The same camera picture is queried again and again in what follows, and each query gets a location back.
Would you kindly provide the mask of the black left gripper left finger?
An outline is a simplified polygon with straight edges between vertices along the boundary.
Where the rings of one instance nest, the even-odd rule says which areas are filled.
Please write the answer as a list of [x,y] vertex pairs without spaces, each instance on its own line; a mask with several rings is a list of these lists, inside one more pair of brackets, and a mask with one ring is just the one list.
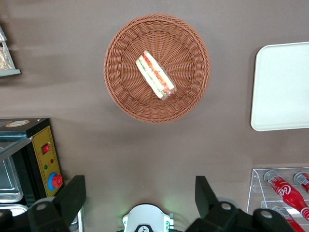
[[15,217],[10,210],[1,210],[0,230],[2,232],[68,232],[85,201],[85,176],[76,175],[52,201],[37,203],[25,213]]

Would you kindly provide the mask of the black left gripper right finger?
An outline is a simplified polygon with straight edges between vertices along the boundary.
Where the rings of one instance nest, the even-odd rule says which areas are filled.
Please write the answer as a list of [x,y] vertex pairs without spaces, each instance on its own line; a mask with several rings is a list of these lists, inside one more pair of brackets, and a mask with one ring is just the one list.
[[206,177],[196,176],[195,202],[199,212],[187,232],[293,232],[277,212],[258,208],[247,214],[227,201],[219,201]]

